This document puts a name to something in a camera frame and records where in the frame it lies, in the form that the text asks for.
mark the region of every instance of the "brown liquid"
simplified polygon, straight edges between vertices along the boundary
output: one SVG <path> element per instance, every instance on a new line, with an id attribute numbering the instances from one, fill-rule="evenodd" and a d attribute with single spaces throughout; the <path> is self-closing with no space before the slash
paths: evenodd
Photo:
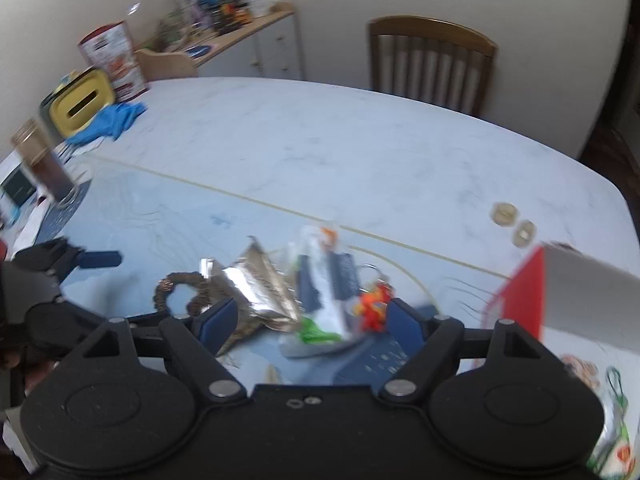
<path id="1" fill-rule="evenodd" d="M 56 202 L 61 202 L 74 190 L 73 181 L 51 152 L 45 152 L 40 160 L 31 164 L 31 171 L 46 186 Z"/>

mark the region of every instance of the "red and yellow toy keychain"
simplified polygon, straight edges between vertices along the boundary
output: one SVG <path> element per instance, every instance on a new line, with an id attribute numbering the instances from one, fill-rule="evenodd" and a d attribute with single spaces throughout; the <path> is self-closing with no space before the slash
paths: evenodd
<path id="1" fill-rule="evenodd" d="M 353 307 L 353 313 L 362 317 L 361 329 L 364 332 L 384 332 L 386 324 L 386 305 L 394 298 L 394 288 L 389 285 L 388 277 L 373 265 L 363 265 L 378 273 L 371 290 L 361 288 L 360 303 Z"/>

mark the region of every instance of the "dark floor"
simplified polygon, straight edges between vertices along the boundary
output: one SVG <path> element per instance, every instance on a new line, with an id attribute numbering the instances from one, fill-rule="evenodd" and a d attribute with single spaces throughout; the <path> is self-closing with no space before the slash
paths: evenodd
<path id="1" fill-rule="evenodd" d="M 622 137 L 597 125 L 578 160 L 620 190 L 640 235 L 640 168 Z"/>

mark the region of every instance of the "yellow container lid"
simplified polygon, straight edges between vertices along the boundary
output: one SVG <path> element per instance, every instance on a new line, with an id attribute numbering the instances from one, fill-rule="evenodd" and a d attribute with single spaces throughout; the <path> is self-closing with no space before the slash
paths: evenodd
<path id="1" fill-rule="evenodd" d="M 104 70 L 91 67 L 55 92 L 48 100 L 47 114 L 63 137 L 86 128 L 105 106 L 116 102 L 116 94 Z"/>

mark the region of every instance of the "red and white package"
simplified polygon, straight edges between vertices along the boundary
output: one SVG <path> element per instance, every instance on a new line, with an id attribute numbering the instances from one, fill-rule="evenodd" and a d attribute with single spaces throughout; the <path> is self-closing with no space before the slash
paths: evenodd
<path id="1" fill-rule="evenodd" d="M 78 47 L 90 64 L 107 73 L 119 102 L 129 101 L 146 90 L 125 22 L 95 29 L 80 41 Z"/>

